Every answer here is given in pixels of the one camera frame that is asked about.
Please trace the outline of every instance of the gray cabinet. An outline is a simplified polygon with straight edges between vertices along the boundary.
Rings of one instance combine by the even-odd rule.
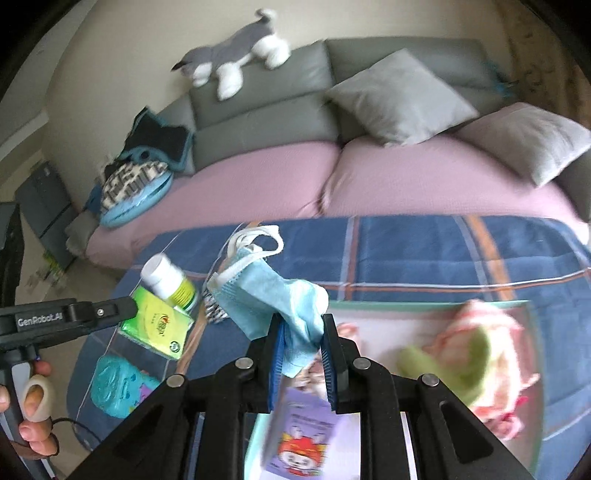
[[[64,230],[77,213],[60,176],[43,163],[17,189],[15,198],[41,244],[65,270],[74,256],[66,249]]]

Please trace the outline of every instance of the blue surgical mask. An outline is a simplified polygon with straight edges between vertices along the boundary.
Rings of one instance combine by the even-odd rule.
[[[273,237],[277,249],[264,251],[254,245],[259,235]],[[328,309],[329,298],[325,289],[309,281],[284,279],[264,260],[282,250],[277,225],[235,233],[228,243],[224,269],[211,276],[207,288],[250,340],[267,335],[273,314],[281,314],[287,327],[283,374],[295,377],[320,348],[321,315]]]

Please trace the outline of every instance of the gray plush dog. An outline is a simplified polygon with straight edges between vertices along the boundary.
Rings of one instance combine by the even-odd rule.
[[[256,15],[260,20],[241,28],[227,40],[189,50],[172,71],[180,69],[185,77],[193,80],[195,87],[205,85],[214,72],[219,79],[217,97],[225,100],[242,88],[241,67],[253,57],[265,59],[265,66],[271,70],[283,65],[290,57],[291,50],[271,26],[276,13],[261,8],[256,11]]]

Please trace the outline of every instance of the pink cushion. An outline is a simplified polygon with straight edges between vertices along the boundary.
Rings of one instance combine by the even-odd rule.
[[[159,203],[132,222],[114,230],[99,227],[86,255],[100,265],[128,268],[163,232],[317,216],[339,154],[333,143],[305,142],[227,158],[176,179]]]
[[[382,147],[369,137],[345,146],[322,198],[326,216],[407,214],[518,215],[589,231],[554,183],[534,188],[488,153],[451,135]]]

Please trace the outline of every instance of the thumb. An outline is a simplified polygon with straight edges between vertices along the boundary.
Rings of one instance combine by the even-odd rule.
[[[4,385],[0,385],[0,413],[8,410],[10,406],[10,395],[8,389]]]

